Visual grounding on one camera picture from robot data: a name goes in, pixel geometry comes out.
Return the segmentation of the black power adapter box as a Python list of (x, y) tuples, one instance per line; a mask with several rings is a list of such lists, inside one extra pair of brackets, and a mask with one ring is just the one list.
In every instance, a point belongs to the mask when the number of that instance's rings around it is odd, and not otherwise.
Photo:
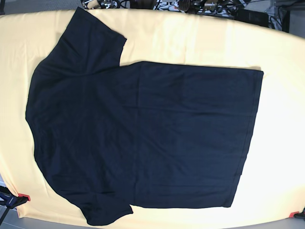
[(266, 28), (269, 25), (269, 15), (264, 12), (240, 9), (234, 19), (236, 21), (241, 21)]

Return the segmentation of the left red-black table clamp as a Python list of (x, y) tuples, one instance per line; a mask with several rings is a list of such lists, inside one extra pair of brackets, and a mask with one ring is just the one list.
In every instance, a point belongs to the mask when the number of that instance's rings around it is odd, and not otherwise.
[(17, 196), (13, 195), (7, 187), (0, 187), (0, 205), (5, 206), (9, 209), (16, 208), (28, 201), (31, 198), (24, 194), (18, 194)]

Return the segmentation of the dark navy T-shirt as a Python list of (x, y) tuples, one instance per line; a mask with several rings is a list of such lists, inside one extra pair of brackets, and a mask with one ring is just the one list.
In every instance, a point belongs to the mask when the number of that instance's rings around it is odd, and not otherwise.
[(143, 208), (232, 205), (264, 73), (136, 62), (78, 8), (31, 78), (26, 121), (52, 189), (92, 226)]

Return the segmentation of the right red-black table clamp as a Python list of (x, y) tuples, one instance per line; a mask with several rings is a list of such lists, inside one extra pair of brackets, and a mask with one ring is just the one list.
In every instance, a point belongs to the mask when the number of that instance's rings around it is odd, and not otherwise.
[(295, 218), (295, 219), (303, 219), (305, 220), (305, 208), (302, 212), (293, 212), (289, 215), (289, 218)]

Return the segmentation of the white power strip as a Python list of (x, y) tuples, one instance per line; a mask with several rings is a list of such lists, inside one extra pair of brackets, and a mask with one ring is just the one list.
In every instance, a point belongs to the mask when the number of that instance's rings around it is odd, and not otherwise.
[(156, 10), (180, 12), (178, 5), (175, 2), (161, 2)]

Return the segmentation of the red-black table clamp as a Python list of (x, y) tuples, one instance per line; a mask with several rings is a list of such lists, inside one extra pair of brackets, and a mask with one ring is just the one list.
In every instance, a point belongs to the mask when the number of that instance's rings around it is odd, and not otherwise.
[(289, 215), (289, 218), (295, 218), (295, 219), (303, 219), (305, 220), (305, 208), (302, 212), (293, 212)]
[(0, 187), (0, 205), (5, 206), (9, 209), (16, 208), (28, 201), (31, 198), (24, 194), (18, 194), (17, 196), (13, 195), (7, 187)]

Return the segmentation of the yellow table cloth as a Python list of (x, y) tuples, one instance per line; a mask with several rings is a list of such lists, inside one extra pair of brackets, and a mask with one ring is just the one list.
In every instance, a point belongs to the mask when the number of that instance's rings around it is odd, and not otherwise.
[[(72, 10), (0, 18), (0, 174), (13, 194), (30, 202), (17, 208), (39, 228), (85, 227), (81, 211), (58, 196), (33, 157), (25, 121), (30, 78), (53, 49)], [(137, 61), (260, 68), (264, 72), (254, 133), (230, 208), (147, 209), (111, 229), (224, 229), (286, 219), (305, 206), (305, 41), (238, 21), (154, 10), (92, 10), (126, 37), (121, 64)]]

